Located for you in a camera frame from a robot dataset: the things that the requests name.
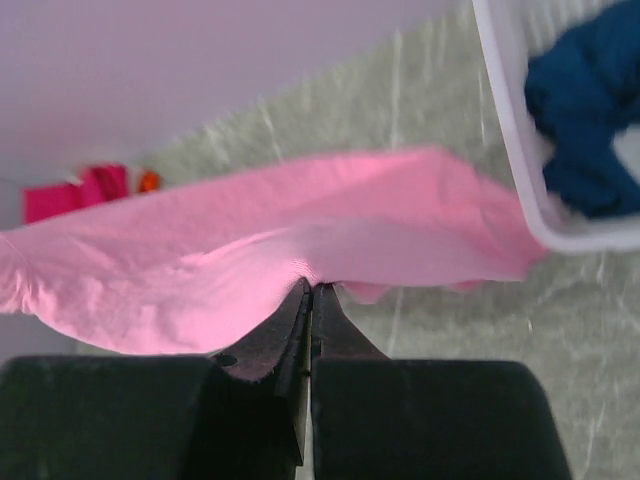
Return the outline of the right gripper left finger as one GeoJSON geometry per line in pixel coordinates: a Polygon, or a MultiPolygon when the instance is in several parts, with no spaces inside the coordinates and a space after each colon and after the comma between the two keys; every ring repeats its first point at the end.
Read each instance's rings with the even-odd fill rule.
{"type": "Polygon", "coordinates": [[[214,356],[229,379],[216,425],[239,468],[304,463],[310,324],[311,287],[302,279],[273,314],[214,356]]]}

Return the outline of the pink t-shirt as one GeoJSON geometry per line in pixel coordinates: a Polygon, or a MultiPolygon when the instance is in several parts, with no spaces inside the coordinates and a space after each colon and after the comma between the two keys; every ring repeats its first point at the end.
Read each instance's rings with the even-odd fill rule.
{"type": "Polygon", "coordinates": [[[300,280],[371,303],[520,281],[544,254],[515,193],[440,148],[334,154],[5,231],[1,309],[123,354],[204,354],[300,280]]]}

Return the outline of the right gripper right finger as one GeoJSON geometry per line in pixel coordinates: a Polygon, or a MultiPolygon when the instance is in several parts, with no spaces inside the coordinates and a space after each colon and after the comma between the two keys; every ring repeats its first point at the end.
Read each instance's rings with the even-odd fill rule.
{"type": "Polygon", "coordinates": [[[313,290],[311,362],[327,359],[388,360],[347,317],[333,285],[313,290]]]}

